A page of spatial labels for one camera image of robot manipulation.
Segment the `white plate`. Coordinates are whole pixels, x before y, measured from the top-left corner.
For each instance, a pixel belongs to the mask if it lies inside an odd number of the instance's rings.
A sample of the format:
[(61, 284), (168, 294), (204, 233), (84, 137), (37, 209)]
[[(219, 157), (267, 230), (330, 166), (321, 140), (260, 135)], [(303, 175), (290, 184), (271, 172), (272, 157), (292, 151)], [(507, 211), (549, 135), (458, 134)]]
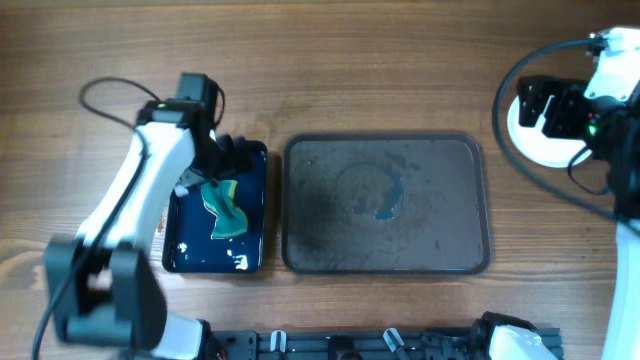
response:
[(507, 129), (513, 145), (527, 159), (544, 167), (566, 169), (585, 143), (582, 140), (549, 138), (543, 134), (545, 115), (553, 101), (554, 96), (551, 96), (533, 127), (524, 127), (519, 124), (520, 100), (516, 97), (508, 110)]

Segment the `green yellow sponge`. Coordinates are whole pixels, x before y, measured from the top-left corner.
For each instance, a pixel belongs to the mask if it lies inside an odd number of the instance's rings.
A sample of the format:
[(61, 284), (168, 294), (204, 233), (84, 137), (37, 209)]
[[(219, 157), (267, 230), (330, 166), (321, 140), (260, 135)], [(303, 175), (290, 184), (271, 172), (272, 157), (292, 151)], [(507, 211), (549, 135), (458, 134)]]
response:
[(216, 185), (205, 183), (200, 194), (205, 209), (215, 217), (212, 239), (231, 239), (248, 230), (248, 219), (235, 203), (236, 180), (222, 180)]

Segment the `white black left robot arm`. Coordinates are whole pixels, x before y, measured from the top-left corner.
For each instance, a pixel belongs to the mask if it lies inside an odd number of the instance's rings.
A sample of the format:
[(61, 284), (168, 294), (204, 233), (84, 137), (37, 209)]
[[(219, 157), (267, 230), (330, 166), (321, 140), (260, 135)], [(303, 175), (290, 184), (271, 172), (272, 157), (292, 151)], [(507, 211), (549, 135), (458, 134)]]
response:
[(44, 252), (49, 302), (32, 348), (47, 329), (59, 341), (113, 346), (151, 359), (223, 359), (210, 325), (168, 311), (149, 263), (154, 232), (172, 196), (200, 194), (211, 236), (229, 240), (249, 220), (236, 178), (252, 168), (243, 138), (217, 133), (225, 94), (211, 78), (184, 73), (174, 97), (151, 95), (129, 123), (129, 152), (98, 207), (68, 241)]

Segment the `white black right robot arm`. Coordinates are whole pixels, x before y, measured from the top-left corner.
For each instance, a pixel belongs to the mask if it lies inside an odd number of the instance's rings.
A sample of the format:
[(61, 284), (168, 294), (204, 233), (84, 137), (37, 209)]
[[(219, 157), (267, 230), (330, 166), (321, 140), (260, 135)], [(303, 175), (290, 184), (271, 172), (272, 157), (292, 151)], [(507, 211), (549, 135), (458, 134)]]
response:
[(538, 165), (567, 172), (586, 159), (608, 165), (601, 192), (614, 197), (617, 276), (602, 356), (638, 358), (639, 82), (523, 77), (507, 126), (516, 148)]

